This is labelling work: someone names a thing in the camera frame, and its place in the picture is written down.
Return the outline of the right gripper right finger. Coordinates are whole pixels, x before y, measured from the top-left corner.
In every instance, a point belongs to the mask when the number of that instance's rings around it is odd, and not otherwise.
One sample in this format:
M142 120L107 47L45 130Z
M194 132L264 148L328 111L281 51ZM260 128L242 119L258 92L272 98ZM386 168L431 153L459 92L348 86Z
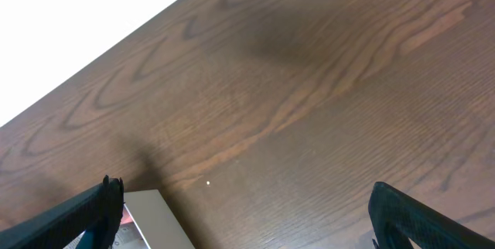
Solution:
M368 203L379 249L494 249L494 242L385 182L374 184Z

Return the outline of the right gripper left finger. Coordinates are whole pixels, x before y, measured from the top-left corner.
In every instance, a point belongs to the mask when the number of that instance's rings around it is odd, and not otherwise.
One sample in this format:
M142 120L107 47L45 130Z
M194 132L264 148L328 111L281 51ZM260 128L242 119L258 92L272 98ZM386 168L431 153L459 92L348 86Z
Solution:
M64 248L81 237L78 248L107 249L114 243L124 208L124 184L105 176L77 196L1 232L7 249Z

